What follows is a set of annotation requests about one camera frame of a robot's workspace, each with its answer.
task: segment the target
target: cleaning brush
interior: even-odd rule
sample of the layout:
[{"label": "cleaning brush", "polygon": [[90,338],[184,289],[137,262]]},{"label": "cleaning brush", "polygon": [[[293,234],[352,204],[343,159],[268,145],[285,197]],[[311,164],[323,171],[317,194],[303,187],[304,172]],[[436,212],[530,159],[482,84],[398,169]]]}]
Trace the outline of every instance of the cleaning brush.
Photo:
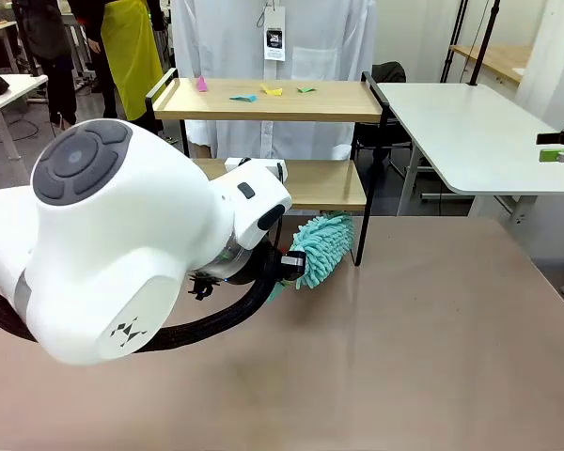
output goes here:
[{"label": "cleaning brush", "polygon": [[[293,235],[291,251],[303,251],[307,255],[305,274],[296,281],[296,288],[303,285],[314,288],[326,279],[353,247],[353,218],[345,212],[326,212],[317,216]],[[270,300],[291,282],[278,282]]]}]

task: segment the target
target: yellow-green apron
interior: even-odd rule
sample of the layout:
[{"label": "yellow-green apron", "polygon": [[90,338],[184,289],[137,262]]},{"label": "yellow-green apron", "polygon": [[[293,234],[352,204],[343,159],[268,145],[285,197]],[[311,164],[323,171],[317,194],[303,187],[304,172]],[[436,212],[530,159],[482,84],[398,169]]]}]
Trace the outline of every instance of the yellow-green apron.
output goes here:
[{"label": "yellow-green apron", "polygon": [[163,76],[146,0],[107,3],[101,34],[125,116],[136,120],[147,111],[145,96]]}]

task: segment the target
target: white paper tag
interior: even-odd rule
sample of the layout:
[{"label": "white paper tag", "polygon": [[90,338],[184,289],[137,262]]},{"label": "white paper tag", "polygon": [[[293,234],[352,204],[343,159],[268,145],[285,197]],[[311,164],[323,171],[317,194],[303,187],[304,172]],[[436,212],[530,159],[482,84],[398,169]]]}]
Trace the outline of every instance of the white paper tag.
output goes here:
[{"label": "white paper tag", "polygon": [[286,60],[286,11],[284,7],[266,7],[263,25],[263,45],[265,59]]}]

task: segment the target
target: white shirt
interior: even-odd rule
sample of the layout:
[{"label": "white shirt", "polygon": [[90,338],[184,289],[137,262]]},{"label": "white shirt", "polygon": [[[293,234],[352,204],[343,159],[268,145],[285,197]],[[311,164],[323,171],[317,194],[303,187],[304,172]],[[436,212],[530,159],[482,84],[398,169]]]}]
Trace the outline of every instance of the white shirt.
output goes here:
[{"label": "white shirt", "polygon": [[[371,70],[375,0],[282,0],[286,61],[265,61],[265,0],[173,0],[172,26],[180,77],[360,80]],[[186,121],[191,142],[216,158],[346,159],[352,124]]]}]

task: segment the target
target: gray button pad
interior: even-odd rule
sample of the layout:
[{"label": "gray button pad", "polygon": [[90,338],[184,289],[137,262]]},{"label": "gray button pad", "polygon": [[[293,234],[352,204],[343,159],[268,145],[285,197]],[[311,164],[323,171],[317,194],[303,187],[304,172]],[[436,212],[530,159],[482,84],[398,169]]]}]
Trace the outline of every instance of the gray button pad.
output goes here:
[{"label": "gray button pad", "polygon": [[54,140],[39,157],[32,186],[49,205],[70,205],[97,193],[117,173],[132,129],[113,119],[80,124]]}]

